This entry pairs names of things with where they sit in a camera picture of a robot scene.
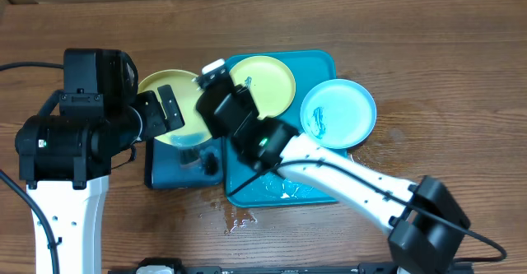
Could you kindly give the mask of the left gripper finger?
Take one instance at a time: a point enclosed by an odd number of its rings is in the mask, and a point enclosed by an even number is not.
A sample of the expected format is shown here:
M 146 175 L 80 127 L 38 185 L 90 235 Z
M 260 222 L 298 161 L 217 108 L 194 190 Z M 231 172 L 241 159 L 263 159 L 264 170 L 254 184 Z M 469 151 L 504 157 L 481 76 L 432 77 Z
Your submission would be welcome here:
M 169 129 L 176 130 L 182 128 L 184 126 L 184 119 L 171 86 L 159 86 L 157 91 L 161 97 L 161 103 L 166 113 L 166 120 L 169 124 Z
M 218 172 L 218 158 L 213 153 L 207 153 L 203 161 L 205 175 L 215 175 Z

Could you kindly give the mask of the dark green sponge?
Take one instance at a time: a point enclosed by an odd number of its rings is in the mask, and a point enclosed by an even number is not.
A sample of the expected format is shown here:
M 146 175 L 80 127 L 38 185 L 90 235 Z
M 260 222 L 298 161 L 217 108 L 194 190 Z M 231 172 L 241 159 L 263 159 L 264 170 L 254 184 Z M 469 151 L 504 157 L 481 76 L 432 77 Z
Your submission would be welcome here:
M 195 148 L 179 149 L 180 166 L 188 168 L 199 161 L 199 151 Z

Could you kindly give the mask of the light blue plate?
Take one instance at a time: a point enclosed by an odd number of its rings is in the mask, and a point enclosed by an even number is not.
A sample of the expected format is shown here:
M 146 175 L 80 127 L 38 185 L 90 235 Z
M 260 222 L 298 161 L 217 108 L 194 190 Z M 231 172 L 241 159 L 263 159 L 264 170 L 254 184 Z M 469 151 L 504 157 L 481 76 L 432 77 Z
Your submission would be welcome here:
M 321 146 L 348 149 L 361 144 L 372 133 L 377 118 L 370 92 L 346 79 L 324 81 L 302 101 L 301 126 Z

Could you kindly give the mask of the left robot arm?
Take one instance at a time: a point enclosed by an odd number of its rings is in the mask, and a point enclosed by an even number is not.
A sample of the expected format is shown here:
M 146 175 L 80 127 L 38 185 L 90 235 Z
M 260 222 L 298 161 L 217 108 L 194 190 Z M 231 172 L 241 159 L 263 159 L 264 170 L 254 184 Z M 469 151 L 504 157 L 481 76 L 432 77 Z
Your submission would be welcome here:
M 138 80 L 116 49 L 67 49 L 63 88 L 28 118 L 15 140 L 22 197 L 31 206 L 39 273 L 101 271 L 101 229 L 112 160 L 166 133 L 201 142 L 187 128 L 179 93 L 197 92 L 192 72 L 165 70 Z

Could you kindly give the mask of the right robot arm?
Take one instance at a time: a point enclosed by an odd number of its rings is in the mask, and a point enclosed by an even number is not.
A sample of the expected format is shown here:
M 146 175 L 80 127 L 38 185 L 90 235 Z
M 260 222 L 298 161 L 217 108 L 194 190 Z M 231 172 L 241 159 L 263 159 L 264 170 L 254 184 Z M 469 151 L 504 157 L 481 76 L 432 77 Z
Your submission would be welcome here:
M 225 137 L 257 175 L 275 173 L 316 188 L 368 218 L 388 236 L 393 262 L 408 273 L 447 273 L 470 226 L 446 186 L 371 170 L 326 149 L 292 125 L 258 118 L 248 88 L 225 69 L 194 78 L 196 110 L 213 137 Z

